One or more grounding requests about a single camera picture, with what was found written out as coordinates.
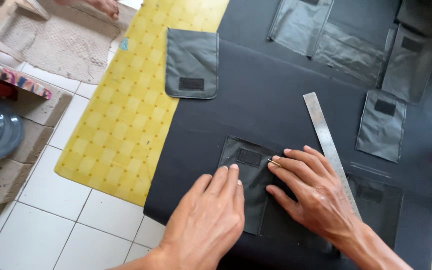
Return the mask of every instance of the woven rug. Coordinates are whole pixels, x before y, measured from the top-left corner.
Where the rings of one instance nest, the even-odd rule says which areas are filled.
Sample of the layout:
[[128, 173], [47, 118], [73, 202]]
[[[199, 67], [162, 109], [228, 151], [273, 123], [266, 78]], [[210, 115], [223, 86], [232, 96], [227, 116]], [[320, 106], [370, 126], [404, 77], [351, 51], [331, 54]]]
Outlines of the woven rug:
[[21, 52], [35, 67], [84, 83], [99, 83], [111, 41], [121, 30], [52, 0], [39, 3], [51, 13], [51, 19], [19, 8], [0, 32], [0, 41]]

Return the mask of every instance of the metal ruler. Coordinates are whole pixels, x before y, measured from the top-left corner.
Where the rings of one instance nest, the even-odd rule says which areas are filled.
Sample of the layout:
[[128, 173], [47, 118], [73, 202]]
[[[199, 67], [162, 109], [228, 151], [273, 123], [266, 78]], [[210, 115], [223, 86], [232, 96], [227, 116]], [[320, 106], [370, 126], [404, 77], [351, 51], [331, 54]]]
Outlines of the metal ruler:
[[356, 214], [357, 218], [361, 220], [360, 212], [354, 201], [353, 194], [351, 193], [350, 185], [346, 179], [346, 174], [344, 173], [343, 165], [341, 165], [341, 160], [339, 159], [338, 152], [336, 151], [333, 138], [329, 132], [328, 125], [326, 124], [325, 116], [319, 105], [318, 97], [315, 92], [303, 95], [304, 101], [306, 102], [306, 107], [308, 107], [309, 115], [312, 120], [316, 134], [318, 135], [319, 143], [321, 144], [324, 156], [329, 160], [331, 166], [333, 166], [336, 174], [343, 184], [344, 192], [351, 204], [351, 208]]

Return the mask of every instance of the tile floor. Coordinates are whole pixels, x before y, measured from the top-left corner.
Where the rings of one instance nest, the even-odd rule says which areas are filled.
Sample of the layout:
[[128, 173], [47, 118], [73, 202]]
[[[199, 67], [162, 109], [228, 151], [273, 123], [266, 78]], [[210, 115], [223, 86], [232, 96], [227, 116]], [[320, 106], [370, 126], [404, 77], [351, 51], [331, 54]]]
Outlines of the tile floor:
[[[113, 41], [109, 61], [123, 37]], [[0, 216], [0, 270], [102, 270], [146, 255], [161, 241], [163, 225], [144, 216], [142, 207], [53, 171], [96, 85], [27, 63], [18, 69], [73, 98], [20, 193]]]

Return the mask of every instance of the bare foot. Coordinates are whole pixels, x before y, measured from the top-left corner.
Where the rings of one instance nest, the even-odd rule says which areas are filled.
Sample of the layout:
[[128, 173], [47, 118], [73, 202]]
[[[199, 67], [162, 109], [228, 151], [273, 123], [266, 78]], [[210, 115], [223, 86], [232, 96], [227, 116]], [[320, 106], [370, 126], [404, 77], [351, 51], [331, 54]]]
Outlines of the bare foot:
[[[78, 0], [54, 0], [55, 3], [61, 6], [72, 5]], [[95, 9], [106, 13], [111, 19], [117, 20], [119, 18], [120, 10], [116, 0], [84, 0], [88, 5]]]

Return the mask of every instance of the needle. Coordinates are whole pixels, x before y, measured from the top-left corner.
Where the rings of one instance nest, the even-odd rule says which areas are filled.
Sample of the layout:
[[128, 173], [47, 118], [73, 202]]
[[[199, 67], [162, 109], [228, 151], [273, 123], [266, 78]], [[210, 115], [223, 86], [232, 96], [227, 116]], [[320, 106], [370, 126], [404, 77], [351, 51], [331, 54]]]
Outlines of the needle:
[[279, 165], [278, 163], [276, 163], [276, 162], [274, 162], [274, 161], [272, 161], [272, 160], [270, 160], [270, 159], [268, 159], [270, 162], [272, 162], [272, 163], [274, 163], [274, 164], [276, 164], [278, 167], [281, 167], [281, 168], [283, 168], [283, 166], [281, 166], [281, 165]]

